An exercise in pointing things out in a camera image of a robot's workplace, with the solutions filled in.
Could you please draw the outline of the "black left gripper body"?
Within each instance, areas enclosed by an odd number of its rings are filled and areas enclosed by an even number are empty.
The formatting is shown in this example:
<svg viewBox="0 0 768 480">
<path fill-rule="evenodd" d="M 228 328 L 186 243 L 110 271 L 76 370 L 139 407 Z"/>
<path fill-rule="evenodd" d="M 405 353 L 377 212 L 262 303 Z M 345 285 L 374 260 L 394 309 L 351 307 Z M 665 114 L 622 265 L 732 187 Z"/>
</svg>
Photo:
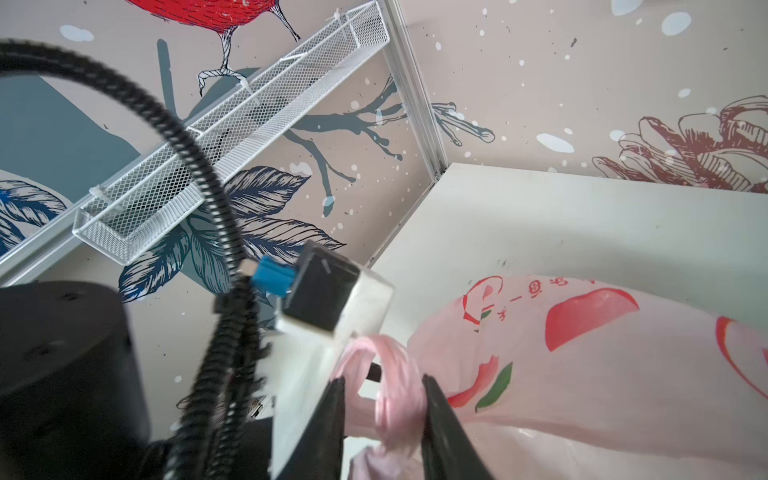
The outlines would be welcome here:
<svg viewBox="0 0 768 480">
<path fill-rule="evenodd" d="M 381 329 L 393 286 L 370 269 L 309 241 L 292 265 L 264 257 L 251 285 L 272 297 L 275 323 L 262 337 L 268 356 L 256 375 L 273 401 L 269 476 L 289 464 L 311 423 L 337 426 L 337 407 L 322 398 L 346 346 Z"/>
</svg>

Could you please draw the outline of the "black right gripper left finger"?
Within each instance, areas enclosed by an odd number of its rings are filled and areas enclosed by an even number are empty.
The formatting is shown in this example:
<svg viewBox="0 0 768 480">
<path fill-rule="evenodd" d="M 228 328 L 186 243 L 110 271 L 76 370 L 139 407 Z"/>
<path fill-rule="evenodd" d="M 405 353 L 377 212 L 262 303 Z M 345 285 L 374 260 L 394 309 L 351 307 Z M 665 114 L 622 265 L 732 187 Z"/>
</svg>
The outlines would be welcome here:
<svg viewBox="0 0 768 480">
<path fill-rule="evenodd" d="M 345 379 L 325 388 L 297 446 L 277 478 L 339 480 L 345 439 Z"/>
</svg>

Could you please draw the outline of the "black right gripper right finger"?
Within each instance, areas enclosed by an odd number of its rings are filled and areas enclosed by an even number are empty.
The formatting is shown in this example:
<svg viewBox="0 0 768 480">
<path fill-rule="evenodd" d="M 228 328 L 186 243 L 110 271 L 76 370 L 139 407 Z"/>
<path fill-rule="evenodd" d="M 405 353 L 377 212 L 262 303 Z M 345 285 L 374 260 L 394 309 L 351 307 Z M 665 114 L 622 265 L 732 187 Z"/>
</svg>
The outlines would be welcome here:
<svg viewBox="0 0 768 480">
<path fill-rule="evenodd" d="M 425 479 L 492 480 L 435 378 L 424 375 L 427 399 L 421 442 Z"/>
</svg>

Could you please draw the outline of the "pink plastic bag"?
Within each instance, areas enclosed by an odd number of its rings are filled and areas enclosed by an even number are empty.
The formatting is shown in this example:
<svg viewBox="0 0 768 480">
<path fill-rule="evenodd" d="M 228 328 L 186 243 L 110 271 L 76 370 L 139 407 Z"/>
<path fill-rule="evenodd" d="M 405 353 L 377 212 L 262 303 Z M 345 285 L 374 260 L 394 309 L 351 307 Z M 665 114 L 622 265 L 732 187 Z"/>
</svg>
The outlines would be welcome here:
<svg viewBox="0 0 768 480">
<path fill-rule="evenodd" d="M 400 344 L 354 342 L 353 479 L 420 479 L 432 377 L 498 479 L 763 479 L 767 338 L 731 318 L 564 277 L 490 276 Z"/>
</svg>

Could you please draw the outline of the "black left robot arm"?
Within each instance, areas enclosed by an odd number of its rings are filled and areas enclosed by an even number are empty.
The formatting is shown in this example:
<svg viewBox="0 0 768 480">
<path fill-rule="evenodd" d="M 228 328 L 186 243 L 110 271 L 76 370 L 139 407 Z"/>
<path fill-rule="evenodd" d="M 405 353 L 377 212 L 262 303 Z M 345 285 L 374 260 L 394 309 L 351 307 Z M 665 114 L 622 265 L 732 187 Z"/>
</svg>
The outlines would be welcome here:
<svg viewBox="0 0 768 480">
<path fill-rule="evenodd" d="M 331 371 L 377 333 L 394 294 L 317 243 L 293 266 L 248 262 L 217 296 L 232 322 L 171 438 L 152 440 L 119 294 L 88 282 L 1 292 L 5 479 L 337 479 L 353 386 Z"/>
</svg>

